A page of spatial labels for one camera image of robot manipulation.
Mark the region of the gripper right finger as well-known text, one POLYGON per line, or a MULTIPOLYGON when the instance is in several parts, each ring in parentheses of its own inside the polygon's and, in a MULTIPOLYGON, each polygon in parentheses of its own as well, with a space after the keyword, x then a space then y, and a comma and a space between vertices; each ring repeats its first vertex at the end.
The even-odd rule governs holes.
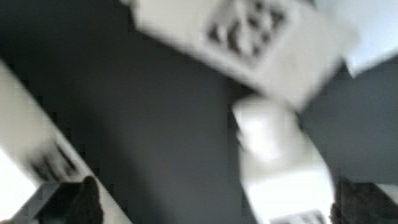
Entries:
POLYGON ((339 179, 330 223, 398 224, 398 203, 374 183, 355 183, 346 178, 339 179))

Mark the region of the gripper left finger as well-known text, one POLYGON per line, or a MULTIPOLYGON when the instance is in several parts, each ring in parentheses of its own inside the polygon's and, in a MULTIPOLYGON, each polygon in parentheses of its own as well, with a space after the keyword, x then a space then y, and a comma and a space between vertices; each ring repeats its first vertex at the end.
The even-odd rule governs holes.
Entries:
POLYGON ((95 179, 44 183, 10 218, 12 224, 103 224, 95 179))

